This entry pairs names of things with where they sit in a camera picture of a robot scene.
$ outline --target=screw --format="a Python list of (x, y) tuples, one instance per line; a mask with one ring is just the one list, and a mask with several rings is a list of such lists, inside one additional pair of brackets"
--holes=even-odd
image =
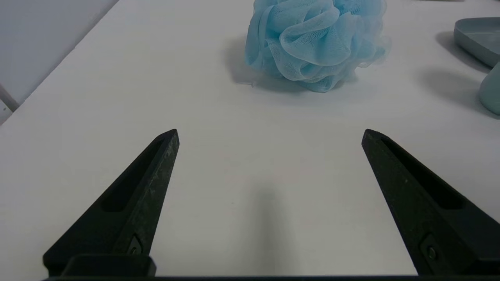
[(432, 246), (429, 246), (427, 248), (427, 256), (431, 260), (437, 260), (438, 259), (438, 253), (436, 252), (436, 250)]

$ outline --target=white surface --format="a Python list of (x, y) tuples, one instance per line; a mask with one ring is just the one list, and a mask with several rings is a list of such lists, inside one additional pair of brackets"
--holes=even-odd
[(24, 102), (116, 1), (0, 1), (0, 83)]
[(251, 0), (118, 2), (0, 127), (2, 276), (45, 277), (42, 254), (172, 128), (158, 275), (415, 274), (366, 128), (500, 220), (500, 122), (475, 102), (486, 74), (447, 37), (500, 5), (388, 2), (386, 63), (326, 94), (236, 83), (251, 76)]

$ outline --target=light blue dish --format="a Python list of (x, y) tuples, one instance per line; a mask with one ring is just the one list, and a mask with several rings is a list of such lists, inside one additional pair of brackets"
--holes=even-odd
[(500, 62), (484, 78), (479, 88), (482, 105), (496, 115), (500, 115)]
[(461, 19), (453, 36), (457, 45), (490, 67), (500, 62), (500, 17)]

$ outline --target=blue bath pouf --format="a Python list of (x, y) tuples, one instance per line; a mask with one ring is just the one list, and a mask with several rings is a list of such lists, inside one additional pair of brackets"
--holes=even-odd
[(381, 61), (385, 0), (255, 0), (245, 61), (268, 75), (327, 92), (356, 67)]

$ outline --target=loofah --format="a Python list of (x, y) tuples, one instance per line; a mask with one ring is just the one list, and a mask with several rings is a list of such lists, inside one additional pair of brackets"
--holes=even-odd
[(356, 67), (381, 61), (384, 0), (255, 0), (245, 61), (274, 77), (327, 92)]

